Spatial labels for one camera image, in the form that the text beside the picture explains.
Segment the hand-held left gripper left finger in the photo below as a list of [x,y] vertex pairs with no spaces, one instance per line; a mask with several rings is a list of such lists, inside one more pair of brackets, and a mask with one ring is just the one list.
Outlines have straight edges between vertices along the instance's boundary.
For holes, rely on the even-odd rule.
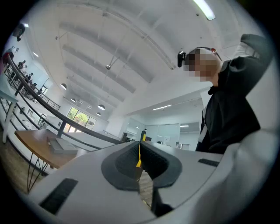
[[102,174],[103,160],[129,145],[114,145],[69,161],[34,186],[29,199],[40,205],[64,179],[74,179],[77,184],[54,216],[58,222],[149,222],[156,219],[138,192],[116,189]]

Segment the wooden table with black legs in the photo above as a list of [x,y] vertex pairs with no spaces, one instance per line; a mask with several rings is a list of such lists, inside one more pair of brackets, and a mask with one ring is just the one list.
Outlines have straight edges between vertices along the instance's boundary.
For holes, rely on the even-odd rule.
[[42,176],[54,173],[74,158],[88,153],[82,148],[77,149],[76,154],[56,154],[51,150],[49,138],[56,135],[48,129],[15,131],[15,136],[31,152],[28,160],[27,193]]

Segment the large window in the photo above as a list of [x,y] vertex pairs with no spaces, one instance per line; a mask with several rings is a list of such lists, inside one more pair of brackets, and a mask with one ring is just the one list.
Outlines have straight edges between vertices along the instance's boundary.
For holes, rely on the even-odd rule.
[[67,114],[67,117],[90,130],[93,130],[93,127],[96,123],[96,119],[84,114],[74,107],[71,107],[70,111]]

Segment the black wall speaker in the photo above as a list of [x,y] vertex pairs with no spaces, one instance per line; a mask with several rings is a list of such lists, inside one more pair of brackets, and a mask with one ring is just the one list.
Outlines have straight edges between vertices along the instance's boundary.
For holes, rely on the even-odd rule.
[[21,41],[21,36],[24,34],[25,32],[25,26],[23,23],[20,23],[17,25],[17,27],[14,29],[13,31],[13,36],[17,38],[17,41]]

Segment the black mezzanine railing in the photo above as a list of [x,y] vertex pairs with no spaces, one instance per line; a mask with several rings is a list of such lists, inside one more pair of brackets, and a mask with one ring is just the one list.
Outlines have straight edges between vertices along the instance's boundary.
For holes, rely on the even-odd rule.
[[48,105],[50,105],[55,110],[58,111],[60,109],[60,106],[58,104],[56,104],[54,101],[52,101],[51,99],[46,97],[44,94],[41,94],[40,97],[44,102],[46,102]]

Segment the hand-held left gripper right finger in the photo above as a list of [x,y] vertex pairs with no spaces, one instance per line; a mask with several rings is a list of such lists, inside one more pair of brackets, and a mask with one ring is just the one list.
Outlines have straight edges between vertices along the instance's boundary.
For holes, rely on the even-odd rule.
[[140,157],[153,181],[151,207],[166,204],[176,208],[202,187],[223,156],[142,141]]

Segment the glass top white desk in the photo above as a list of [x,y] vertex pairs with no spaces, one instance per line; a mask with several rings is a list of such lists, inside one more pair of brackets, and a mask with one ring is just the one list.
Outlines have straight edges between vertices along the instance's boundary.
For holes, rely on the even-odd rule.
[[6,114],[4,128],[3,128],[2,142],[5,144],[6,140],[7,140],[7,131],[8,131],[10,119],[11,119],[14,107],[15,107],[16,103],[18,102],[18,100],[17,100],[15,94],[12,94],[12,92],[10,91],[9,83],[6,79],[6,76],[3,73],[0,75],[0,97],[10,101],[10,106],[9,106],[8,112]]

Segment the grey box device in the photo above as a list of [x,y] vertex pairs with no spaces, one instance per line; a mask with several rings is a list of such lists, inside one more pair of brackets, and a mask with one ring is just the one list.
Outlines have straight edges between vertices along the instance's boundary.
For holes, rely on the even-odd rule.
[[55,154],[77,154],[77,148],[62,138],[47,137],[50,150]]

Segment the person's black clothed body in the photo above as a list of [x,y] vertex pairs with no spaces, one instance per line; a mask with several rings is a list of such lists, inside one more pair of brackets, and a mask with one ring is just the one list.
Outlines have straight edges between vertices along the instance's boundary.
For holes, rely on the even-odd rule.
[[262,78],[272,57],[266,38],[241,36],[236,57],[224,61],[218,86],[208,91],[211,98],[202,111],[196,151],[224,154],[229,145],[260,129],[246,96]]

